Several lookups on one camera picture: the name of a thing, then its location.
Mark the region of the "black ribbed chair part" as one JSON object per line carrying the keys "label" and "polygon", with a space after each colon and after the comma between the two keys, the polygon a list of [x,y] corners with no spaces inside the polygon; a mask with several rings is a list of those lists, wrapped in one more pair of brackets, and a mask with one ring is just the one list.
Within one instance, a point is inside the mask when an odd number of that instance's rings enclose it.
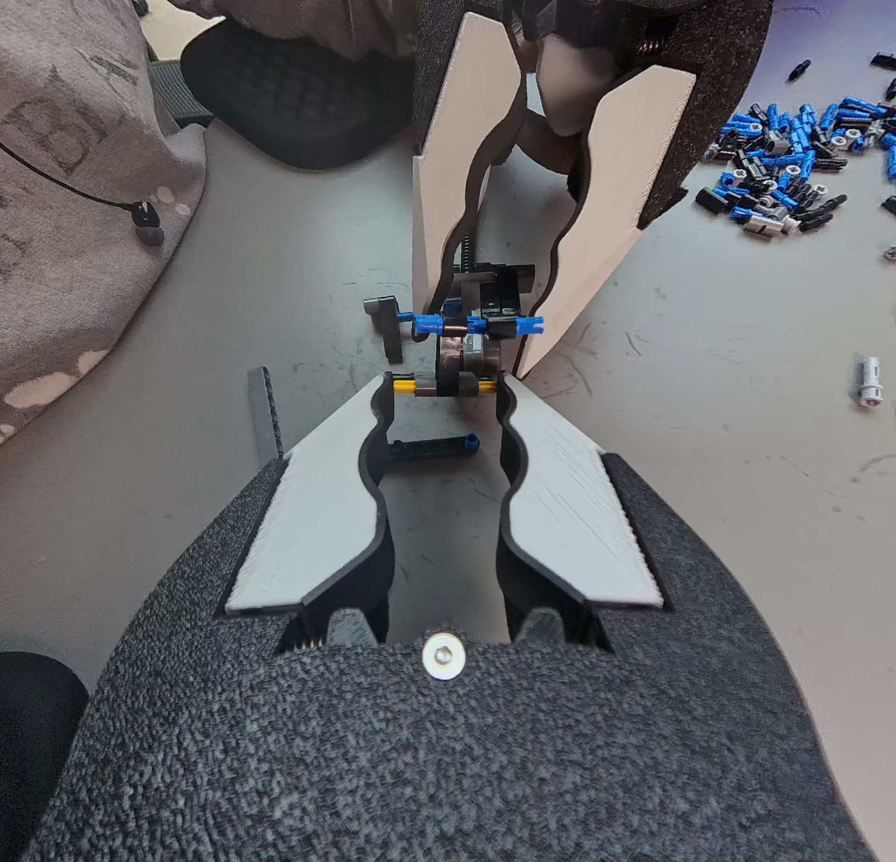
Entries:
{"label": "black ribbed chair part", "polygon": [[149,73],[162,105],[180,128],[208,128],[214,116],[190,92],[179,60],[152,60]]}

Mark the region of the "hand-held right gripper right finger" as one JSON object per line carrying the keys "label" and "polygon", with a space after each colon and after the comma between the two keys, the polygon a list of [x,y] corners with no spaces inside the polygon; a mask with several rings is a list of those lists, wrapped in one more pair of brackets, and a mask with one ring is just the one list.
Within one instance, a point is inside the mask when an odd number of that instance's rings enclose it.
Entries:
{"label": "hand-held right gripper right finger", "polygon": [[508,480],[497,548],[505,594],[533,575],[585,608],[663,609],[599,444],[505,372],[496,413]]}

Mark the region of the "thin black toy beam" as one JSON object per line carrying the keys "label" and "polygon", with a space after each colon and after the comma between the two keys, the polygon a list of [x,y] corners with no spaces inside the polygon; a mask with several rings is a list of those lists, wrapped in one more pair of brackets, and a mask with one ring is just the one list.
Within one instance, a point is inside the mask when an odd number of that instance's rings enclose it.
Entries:
{"label": "thin black toy beam", "polygon": [[475,433],[426,440],[395,440],[389,444],[390,463],[402,465],[429,463],[477,454],[480,447]]}

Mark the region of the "person's left forearm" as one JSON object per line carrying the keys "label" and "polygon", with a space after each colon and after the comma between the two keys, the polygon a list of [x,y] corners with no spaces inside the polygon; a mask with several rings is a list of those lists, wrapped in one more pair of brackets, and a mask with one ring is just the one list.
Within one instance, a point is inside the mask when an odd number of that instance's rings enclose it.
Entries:
{"label": "person's left forearm", "polygon": [[312,39],[346,59],[413,57],[422,0],[168,0],[273,39]]}

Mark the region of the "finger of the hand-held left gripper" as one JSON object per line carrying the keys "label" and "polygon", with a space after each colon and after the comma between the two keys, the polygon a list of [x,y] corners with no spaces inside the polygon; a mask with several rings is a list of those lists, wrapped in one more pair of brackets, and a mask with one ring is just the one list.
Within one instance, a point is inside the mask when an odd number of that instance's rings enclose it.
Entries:
{"label": "finger of the hand-held left gripper", "polygon": [[462,17],[422,149],[412,163],[412,305],[442,308],[454,254],[474,227],[488,170],[521,129],[525,80],[509,29]]}
{"label": "finger of the hand-held left gripper", "polygon": [[600,100],[586,135],[580,198],[554,243],[550,281],[535,308],[543,332],[523,338],[517,378],[563,338],[640,239],[639,220],[696,80],[655,64]]}

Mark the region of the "person's torso in grey sweatshirt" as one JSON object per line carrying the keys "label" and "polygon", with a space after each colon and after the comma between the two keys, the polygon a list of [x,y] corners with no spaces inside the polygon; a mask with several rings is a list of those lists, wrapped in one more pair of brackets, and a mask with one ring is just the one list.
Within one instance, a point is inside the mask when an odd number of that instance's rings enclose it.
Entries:
{"label": "person's torso in grey sweatshirt", "polygon": [[157,96],[130,0],[1,0],[1,140],[84,192],[149,201],[165,243],[2,151],[1,443],[115,347],[203,196],[204,129]]}

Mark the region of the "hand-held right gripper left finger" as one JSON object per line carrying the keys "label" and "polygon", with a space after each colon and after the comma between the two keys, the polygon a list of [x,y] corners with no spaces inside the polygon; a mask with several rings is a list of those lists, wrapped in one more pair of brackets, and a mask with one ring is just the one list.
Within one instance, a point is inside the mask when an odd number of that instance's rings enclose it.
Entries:
{"label": "hand-held right gripper left finger", "polygon": [[329,617],[342,608],[369,612],[388,598],[395,550],[379,485],[393,417],[386,372],[286,453],[238,557],[226,616]]}

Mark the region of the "black angled beam, blue pin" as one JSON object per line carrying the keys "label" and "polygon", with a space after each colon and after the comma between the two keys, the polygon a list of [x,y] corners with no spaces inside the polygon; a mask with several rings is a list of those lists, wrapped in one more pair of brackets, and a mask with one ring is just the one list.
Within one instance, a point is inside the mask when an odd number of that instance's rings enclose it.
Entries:
{"label": "black angled beam, blue pin", "polygon": [[402,363],[400,325],[413,322],[413,312],[402,312],[395,296],[372,296],[363,300],[364,312],[370,317],[384,343],[389,364]]}

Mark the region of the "small grey black brick assembly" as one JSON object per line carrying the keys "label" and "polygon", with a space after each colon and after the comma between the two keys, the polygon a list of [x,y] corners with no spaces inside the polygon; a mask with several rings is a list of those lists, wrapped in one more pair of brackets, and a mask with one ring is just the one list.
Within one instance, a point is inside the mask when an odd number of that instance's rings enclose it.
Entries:
{"label": "small grey black brick assembly", "polygon": [[416,315],[411,328],[415,340],[436,338],[433,375],[393,377],[397,394],[417,397],[482,397],[498,391],[501,345],[544,332],[542,316]]}

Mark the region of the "dark grey toy beam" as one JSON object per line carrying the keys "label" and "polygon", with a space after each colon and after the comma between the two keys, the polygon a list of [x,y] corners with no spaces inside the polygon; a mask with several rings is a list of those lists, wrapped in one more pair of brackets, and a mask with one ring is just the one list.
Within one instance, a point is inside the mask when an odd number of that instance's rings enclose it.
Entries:
{"label": "dark grey toy beam", "polygon": [[272,376],[266,366],[248,371],[247,392],[256,451],[260,464],[265,466],[284,455]]}

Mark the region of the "pile of blue black pins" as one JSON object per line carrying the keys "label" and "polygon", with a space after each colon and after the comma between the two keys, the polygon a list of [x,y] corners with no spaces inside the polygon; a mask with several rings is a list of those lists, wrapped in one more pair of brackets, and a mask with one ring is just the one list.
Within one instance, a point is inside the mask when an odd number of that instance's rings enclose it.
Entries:
{"label": "pile of blue black pins", "polygon": [[775,103],[754,104],[729,117],[705,151],[707,163],[724,168],[694,203],[756,238],[815,233],[847,202],[822,178],[874,155],[890,189],[881,207],[894,215],[894,95],[879,101],[846,95],[791,113]]}

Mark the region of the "person's left hand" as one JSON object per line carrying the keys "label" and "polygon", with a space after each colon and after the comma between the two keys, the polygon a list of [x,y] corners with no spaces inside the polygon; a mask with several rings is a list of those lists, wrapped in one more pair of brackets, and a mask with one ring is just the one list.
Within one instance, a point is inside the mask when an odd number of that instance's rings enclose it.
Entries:
{"label": "person's left hand", "polygon": [[546,117],[528,108],[515,145],[543,168],[556,174],[568,175],[580,153],[581,133],[560,135],[550,126]]}

